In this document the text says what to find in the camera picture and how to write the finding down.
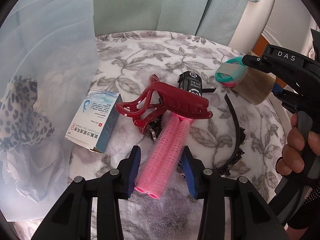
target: teal string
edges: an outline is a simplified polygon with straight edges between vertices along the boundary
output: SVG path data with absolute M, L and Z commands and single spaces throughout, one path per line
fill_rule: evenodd
M 227 60 L 225 63 L 238 63 L 239 65 L 241 65 L 243 67 L 246 67 L 242 63 L 242 56 L 231 58 L 231 59 Z M 237 70 L 235 73 L 233 73 L 233 76 L 238 76 L 240 74 L 242 74 L 242 69 L 241 68 L 239 70 Z M 216 72 L 215 77 L 216 77 L 216 80 L 221 82 L 221 83 L 233 82 L 234 81 L 231 76 L 226 75 L 224 73 Z

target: white wall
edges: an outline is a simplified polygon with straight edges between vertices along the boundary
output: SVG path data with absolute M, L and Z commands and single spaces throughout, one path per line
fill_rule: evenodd
M 300 0 L 276 0 L 262 35 L 273 45 L 308 55 L 312 48 L 310 28 L 316 23 Z

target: blue water drop graphic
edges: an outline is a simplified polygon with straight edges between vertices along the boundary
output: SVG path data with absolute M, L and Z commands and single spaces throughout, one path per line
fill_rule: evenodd
M 84 111 L 85 111 L 85 107 L 86 107 L 88 104 L 90 104 L 90 100 L 86 100 L 86 101 L 84 102 L 84 104 L 83 104 L 83 109 L 84 109 Z

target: red clip spring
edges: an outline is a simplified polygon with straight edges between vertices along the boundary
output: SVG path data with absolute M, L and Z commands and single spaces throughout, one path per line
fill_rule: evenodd
M 145 133 L 151 121 L 167 110 L 190 119 L 209 119 L 213 116 L 212 112 L 207 110 L 209 101 L 206 98 L 160 82 L 155 74 L 150 77 L 150 82 L 151 84 L 136 100 L 116 104 L 116 110 L 124 116 L 131 117 L 134 125 L 140 128 L 142 134 Z M 161 99 L 160 104 L 150 103 L 154 91 L 158 92 Z M 137 108 L 137 105 L 144 99 L 144 105 Z M 141 119 L 148 109 L 154 109 L 154 111 Z

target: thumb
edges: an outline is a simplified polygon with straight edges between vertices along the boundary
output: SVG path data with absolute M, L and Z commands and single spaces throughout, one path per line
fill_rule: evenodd
M 320 155 L 320 134 L 310 131 L 308 134 L 308 144 L 316 155 Z

